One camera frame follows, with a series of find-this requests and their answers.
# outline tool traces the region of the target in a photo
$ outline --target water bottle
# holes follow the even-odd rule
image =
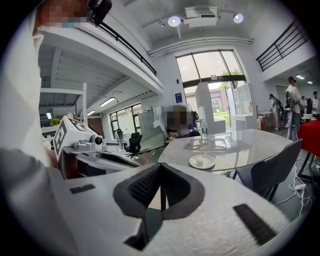
[[[208,138],[208,125],[206,120],[202,120],[201,122],[201,136],[203,140],[206,140]]]

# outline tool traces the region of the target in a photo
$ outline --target black office chair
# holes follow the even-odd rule
[[[140,146],[141,139],[142,139],[142,135],[140,135],[139,132],[131,134],[131,138],[129,139],[129,148],[127,147],[127,145],[124,145],[125,151],[131,153],[127,155],[127,157],[130,157],[130,158],[140,157],[138,153],[141,149],[141,146]]]

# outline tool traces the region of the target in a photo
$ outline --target gray chair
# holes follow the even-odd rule
[[[281,152],[262,162],[235,169],[233,179],[239,175],[244,186],[265,198],[272,191],[269,197],[269,201],[271,201],[277,191],[278,184],[283,182],[292,170],[302,143],[303,140],[298,139],[287,145]]]

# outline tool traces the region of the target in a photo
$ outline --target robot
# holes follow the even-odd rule
[[[8,208],[49,254],[255,255],[275,250],[289,226],[274,205],[224,176],[163,162],[108,172],[110,161],[97,156],[106,153],[102,138],[81,122],[62,121],[53,140],[62,171],[0,150]],[[75,158],[106,172],[69,179],[64,168]],[[146,210],[159,190],[162,225],[151,239]]]

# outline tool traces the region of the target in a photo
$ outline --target box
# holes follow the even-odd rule
[[[267,127],[268,127],[268,124],[267,124],[267,120],[260,120],[258,119],[256,121],[256,128],[258,130],[261,130],[261,131],[266,131],[267,130]]]

